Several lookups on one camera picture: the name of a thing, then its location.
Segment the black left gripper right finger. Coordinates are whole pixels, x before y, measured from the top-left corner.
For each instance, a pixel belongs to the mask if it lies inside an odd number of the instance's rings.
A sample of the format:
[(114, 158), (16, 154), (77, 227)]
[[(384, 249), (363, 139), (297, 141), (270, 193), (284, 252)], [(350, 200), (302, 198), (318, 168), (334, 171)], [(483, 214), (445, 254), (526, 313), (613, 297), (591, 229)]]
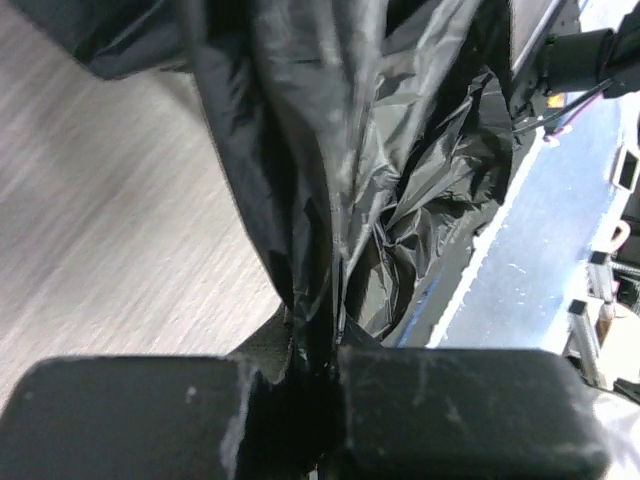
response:
[(385, 348), (319, 331), (337, 386), (323, 479), (599, 479), (610, 446), (586, 385), (544, 350)]

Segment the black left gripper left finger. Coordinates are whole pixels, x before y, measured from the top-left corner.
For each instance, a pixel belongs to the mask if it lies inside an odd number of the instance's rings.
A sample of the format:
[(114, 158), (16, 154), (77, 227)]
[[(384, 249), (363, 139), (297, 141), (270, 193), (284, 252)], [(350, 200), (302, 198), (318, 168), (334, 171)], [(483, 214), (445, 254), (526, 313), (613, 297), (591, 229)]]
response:
[(58, 356), (1, 415), (5, 479), (303, 479), (285, 308), (227, 356)]

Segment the black trash bag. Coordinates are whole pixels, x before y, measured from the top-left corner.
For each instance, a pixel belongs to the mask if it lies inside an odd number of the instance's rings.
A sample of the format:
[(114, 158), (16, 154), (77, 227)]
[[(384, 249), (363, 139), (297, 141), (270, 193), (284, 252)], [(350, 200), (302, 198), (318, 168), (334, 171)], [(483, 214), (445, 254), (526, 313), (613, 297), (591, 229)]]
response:
[(504, 199), (505, 1), (19, 1), (105, 80), (194, 75), (244, 225), (298, 321), (399, 331)]

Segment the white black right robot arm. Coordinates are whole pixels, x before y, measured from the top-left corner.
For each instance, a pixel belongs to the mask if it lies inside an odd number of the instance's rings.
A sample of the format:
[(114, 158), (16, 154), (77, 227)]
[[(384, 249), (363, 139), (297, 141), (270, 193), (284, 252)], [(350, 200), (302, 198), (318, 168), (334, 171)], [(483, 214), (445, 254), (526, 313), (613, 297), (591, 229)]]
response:
[(639, 91), (639, 7), (616, 30), (580, 30), (578, 1), (550, 1), (512, 67), (513, 133), (555, 125), (601, 96)]

